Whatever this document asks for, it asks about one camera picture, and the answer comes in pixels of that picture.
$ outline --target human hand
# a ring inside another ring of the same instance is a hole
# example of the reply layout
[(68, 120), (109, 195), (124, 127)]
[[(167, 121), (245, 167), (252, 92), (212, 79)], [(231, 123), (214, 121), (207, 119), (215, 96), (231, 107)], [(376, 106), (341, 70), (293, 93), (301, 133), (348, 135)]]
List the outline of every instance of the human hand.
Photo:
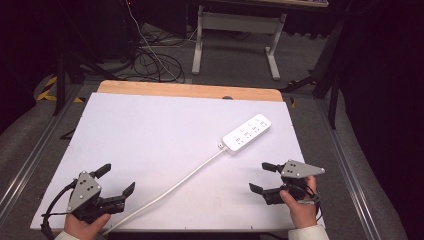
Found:
[[(313, 176), (306, 177), (306, 183), (309, 186), (308, 192), (315, 194), (317, 185)], [(317, 225), (316, 220), (316, 205), (298, 203), (289, 192), (285, 190), (280, 191), (281, 199), (286, 203), (290, 209), (290, 216), (293, 224), (297, 229), (307, 228)]]
[(92, 224), (78, 220), (74, 215), (66, 215), (65, 232), (81, 240), (95, 240), (97, 233), (109, 221), (110, 214), (103, 214)]

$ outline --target power outlet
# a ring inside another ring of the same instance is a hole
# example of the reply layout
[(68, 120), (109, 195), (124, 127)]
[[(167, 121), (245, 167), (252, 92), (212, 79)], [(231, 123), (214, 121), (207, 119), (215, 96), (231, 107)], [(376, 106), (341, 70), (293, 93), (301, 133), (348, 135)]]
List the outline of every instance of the power outlet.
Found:
[(234, 129), (222, 138), (227, 152), (236, 155), (240, 150), (256, 140), (271, 127), (271, 122), (262, 114), (258, 114)]

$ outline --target white tabletop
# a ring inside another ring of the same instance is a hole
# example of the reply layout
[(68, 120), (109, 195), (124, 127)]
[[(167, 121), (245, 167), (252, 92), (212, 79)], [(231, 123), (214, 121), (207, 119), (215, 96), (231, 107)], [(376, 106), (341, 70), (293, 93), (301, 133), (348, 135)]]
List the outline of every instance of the white tabletop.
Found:
[[(112, 215), (109, 224), (119, 222), (217, 153), (224, 135), (258, 113), (272, 122), (267, 133), (235, 156), (222, 153), (117, 231), (293, 228), (287, 206), (268, 206), (249, 189), (249, 183), (265, 189), (282, 183), (277, 173), (262, 170), (262, 162), (304, 161), (286, 103), (104, 93), (93, 93), (87, 103), (31, 228), (40, 229), (41, 214), (74, 177), (106, 163), (112, 164), (112, 170), (98, 180), (102, 197), (120, 195), (136, 182), (125, 211)], [(65, 211), (69, 194), (52, 212)], [(50, 217), (52, 229), (60, 230), (63, 224), (64, 216)]]

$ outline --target sleeve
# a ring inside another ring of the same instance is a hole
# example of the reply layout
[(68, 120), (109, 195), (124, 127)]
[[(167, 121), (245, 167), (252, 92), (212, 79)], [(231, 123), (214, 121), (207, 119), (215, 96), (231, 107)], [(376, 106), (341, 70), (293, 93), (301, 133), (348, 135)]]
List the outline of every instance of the sleeve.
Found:
[(327, 232), (322, 225), (290, 230), (289, 240), (329, 240)]
[(79, 238), (73, 237), (66, 233), (65, 231), (62, 231), (54, 240), (80, 240)]

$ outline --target metal rail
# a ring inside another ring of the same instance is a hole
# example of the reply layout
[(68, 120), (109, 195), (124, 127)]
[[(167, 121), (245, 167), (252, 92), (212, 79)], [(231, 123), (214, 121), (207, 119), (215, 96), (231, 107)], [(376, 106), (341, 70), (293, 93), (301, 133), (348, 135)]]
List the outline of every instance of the metal rail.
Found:
[(6, 193), (0, 201), (0, 227), (6, 221), (7, 216), (21, 195), (22, 191), (25, 188), (25, 185), (28, 183), (31, 175), (34, 173), (35, 168), (40, 163), (41, 158), (43, 157), (47, 147), (49, 146), (53, 133), (58, 127), (59, 123), (63, 119), (66, 111), (69, 106), (72, 104), (73, 99), (77, 97), (78, 92), (81, 89), (81, 85), (73, 85), (69, 89), (68, 98), (63, 109), (58, 113), (57, 116), (53, 116), (49, 123), (47, 124), (46, 129), (42, 133), (38, 142), (36, 143), (34, 149), (31, 151), (25, 163), (22, 165), (18, 174), (9, 184)]
[(359, 219), (362, 223), (362, 227), (365, 230), (365, 234), (367, 235), (367, 239), (381, 239), (381, 236), (378, 232), (378, 229), (374, 223), (374, 220), (371, 216), (371, 212), (369, 211), (367, 199), (362, 191), (361, 185), (356, 177), (356, 174), (353, 170), (352, 165), (349, 160), (346, 158), (346, 155), (343, 151), (343, 147), (340, 144), (339, 136), (337, 131), (333, 130), (330, 126), (330, 123), (327, 119), (328, 109), (325, 105), (324, 100), (317, 99), (316, 105), (321, 113), (321, 116), (325, 122), (326, 128), (330, 133), (331, 140), (334, 144), (337, 160), (339, 163), (339, 167), (343, 178), (346, 182), (347, 188), (349, 190), (350, 196), (352, 197), (353, 204), (355, 205), (356, 211), (358, 212)]

